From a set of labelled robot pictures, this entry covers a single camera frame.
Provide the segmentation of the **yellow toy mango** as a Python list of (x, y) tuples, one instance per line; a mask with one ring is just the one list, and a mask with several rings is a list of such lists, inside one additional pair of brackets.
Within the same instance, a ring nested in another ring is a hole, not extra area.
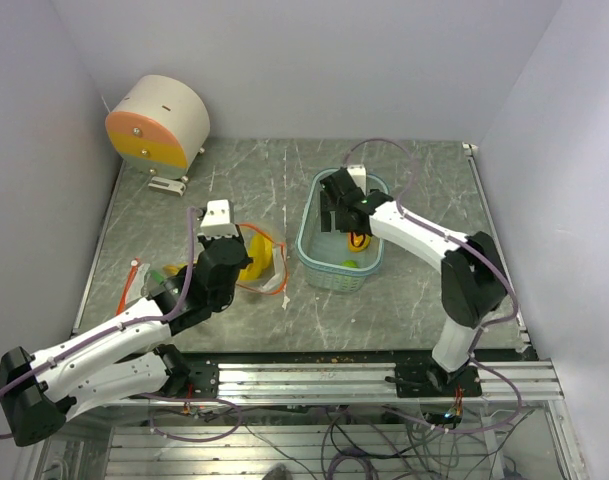
[(247, 253), (251, 263), (240, 271), (238, 280), (240, 282), (252, 282), (258, 280), (263, 272), (267, 270), (273, 262), (272, 242), (262, 234), (256, 233), (250, 241)]

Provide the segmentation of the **orange toy mango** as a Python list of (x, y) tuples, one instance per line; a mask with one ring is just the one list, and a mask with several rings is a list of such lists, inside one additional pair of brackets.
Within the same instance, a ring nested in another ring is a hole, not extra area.
[(348, 249), (350, 252), (361, 252), (367, 249), (371, 243), (371, 236), (349, 232), (347, 234)]

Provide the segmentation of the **green toy pepper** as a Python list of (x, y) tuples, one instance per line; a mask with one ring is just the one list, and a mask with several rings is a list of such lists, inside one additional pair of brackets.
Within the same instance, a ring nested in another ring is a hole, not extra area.
[(162, 285), (165, 282), (165, 276), (156, 270), (150, 270), (149, 277), (156, 285)]

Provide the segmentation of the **light blue plastic basket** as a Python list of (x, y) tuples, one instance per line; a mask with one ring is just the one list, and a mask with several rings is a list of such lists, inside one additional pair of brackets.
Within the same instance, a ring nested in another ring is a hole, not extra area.
[[(367, 249), (354, 253), (348, 249), (346, 233), (321, 231), (320, 181), (334, 171), (335, 168), (327, 168), (313, 177), (295, 239), (295, 250), (309, 285), (353, 293), (379, 270), (385, 247), (380, 240), (373, 238)], [(358, 268), (343, 267), (341, 263), (345, 260), (354, 260)]]

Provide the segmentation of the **green toy cabbage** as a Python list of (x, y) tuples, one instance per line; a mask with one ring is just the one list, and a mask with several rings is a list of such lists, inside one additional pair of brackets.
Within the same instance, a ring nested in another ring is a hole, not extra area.
[(358, 264), (354, 260), (345, 260), (341, 263), (343, 267), (356, 269), (358, 268)]

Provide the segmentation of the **clear zip bag orange zipper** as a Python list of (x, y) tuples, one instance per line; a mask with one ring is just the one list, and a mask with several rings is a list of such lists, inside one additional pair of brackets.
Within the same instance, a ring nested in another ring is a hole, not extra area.
[(146, 296), (156, 285), (149, 277), (149, 271), (156, 270), (165, 276), (165, 281), (171, 276), (167, 276), (163, 271), (163, 266), (154, 268), (149, 263), (143, 262), (135, 257), (130, 262), (130, 270), (122, 290), (115, 315), (120, 315), (126, 308), (142, 296)]

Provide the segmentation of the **yellow toy banana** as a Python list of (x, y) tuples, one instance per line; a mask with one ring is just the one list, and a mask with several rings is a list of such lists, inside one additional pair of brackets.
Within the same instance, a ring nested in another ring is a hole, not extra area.
[(175, 276), (185, 267), (186, 264), (167, 264), (163, 266), (163, 271), (167, 276)]

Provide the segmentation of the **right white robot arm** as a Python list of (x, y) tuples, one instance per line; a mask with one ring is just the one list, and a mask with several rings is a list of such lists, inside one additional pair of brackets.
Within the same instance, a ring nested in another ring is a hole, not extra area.
[(342, 167), (319, 181), (322, 229), (376, 237), (438, 271), (447, 319), (424, 380), (432, 393), (447, 395), (460, 383), (484, 319), (509, 295), (499, 252), (489, 234), (448, 230), (380, 190), (364, 190), (364, 182), (363, 167)]

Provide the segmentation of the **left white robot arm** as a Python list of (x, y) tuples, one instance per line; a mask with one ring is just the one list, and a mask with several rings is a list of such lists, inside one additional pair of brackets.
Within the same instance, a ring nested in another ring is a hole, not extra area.
[(240, 233), (198, 240), (203, 249), (192, 266), (120, 315), (54, 347), (35, 353), (16, 347), (2, 356), (0, 404), (17, 446), (38, 443), (113, 400), (213, 391), (168, 341), (225, 310), (251, 259)]

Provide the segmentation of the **white corner clip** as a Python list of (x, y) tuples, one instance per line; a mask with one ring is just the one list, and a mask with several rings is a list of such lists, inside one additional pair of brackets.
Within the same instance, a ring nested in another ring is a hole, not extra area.
[(464, 154), (469, 157), (474, 157), (478, 154), (478, 146), (471, 143), (463, 142), (462, 149)]

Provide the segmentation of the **round cream drawer box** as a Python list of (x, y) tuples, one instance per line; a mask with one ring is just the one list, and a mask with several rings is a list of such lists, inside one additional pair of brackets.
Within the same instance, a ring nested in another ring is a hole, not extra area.
[(199, 95), (162, 75), (138, 80), (107, 115), (105, 128), (120, 156), (152, 176), (178, 180), (210, 134), (210, 118)]

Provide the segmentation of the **small white bracket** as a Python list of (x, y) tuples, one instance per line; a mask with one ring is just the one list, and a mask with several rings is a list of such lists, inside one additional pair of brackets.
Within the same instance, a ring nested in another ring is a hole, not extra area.
[(186, 191), (186, 184), (182, 181), (154, 176), (149, 180), (148, 188), (152, 191), (182, 197)]

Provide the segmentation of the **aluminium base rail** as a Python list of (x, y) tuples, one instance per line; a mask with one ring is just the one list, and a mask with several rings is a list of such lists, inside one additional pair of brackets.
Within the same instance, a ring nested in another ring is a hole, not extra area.
[(441, 390), (414, 379), (418, 368), (394, 363), (226, 364), (201, 362), (186, 379), (169, 377), (155, 355), (93, 373), (62, 365), (41, 374), (53, 401), (70, 397), (77, 409), (151, 396), (165, 402), (222, 399), (237, 405), (446, 403), (461, 391), (467, 402), (560, 400), (549, 362), (492, 362), (469, 368)]

